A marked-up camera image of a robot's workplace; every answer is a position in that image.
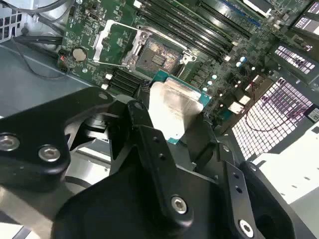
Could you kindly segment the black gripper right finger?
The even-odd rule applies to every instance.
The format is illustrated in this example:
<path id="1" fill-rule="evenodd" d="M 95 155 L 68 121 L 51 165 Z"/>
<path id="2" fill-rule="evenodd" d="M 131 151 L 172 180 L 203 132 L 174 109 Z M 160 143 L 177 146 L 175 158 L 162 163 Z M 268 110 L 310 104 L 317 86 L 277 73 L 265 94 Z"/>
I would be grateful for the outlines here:
<path id="1" fill-rule="evenodd" d="M 208 119 L 199 114 L 185 134 L 194 171 L 213 179 L 221 203 L 223 229 L 234 239 L 301 239 L 303 223 L 262 171 L 235 162 L 218 141 Z"/>

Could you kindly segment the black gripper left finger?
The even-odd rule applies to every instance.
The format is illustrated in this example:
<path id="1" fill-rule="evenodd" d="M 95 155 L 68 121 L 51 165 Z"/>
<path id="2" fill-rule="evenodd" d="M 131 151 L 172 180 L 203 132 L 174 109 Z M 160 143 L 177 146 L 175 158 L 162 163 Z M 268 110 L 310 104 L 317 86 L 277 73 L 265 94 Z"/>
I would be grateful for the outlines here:
<path id="1" fill-rule="evenodd" d="M 56 188 L 70 165 L 70 151 L 85 139 L 88 119 L 104 115 L 115 128 L 109 138 L 117 173 L 132 149 L 155 191 L 159 221 L 168 230 L 185 230 L 193 223 L 193 210 L 181 210 L 181 186 L 163 133 L 153 127 L 147 108 L 140 102 L 116 103 L 99 88 L 89 87 L 19 112 L 0 121 L 4 142 L 0 150 L 0 182 L 34 191 Z"/>

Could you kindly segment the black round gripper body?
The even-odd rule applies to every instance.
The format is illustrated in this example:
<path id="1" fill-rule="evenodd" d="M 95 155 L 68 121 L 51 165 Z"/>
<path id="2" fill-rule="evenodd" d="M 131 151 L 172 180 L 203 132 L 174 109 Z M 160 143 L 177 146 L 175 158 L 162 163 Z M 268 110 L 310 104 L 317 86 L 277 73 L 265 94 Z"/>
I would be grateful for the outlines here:
<path id="1" fill-rule="evenodd" d="M 182 198 L 193 208 L 192 225 L 179 239 L 230 239 L 226 209 L 212 181 L 178 169 Z M 155 191 L 136 149 L 119 171 L 72 197 L 55 219 L 57 239 L 171 239 L 159 221 Z"/>

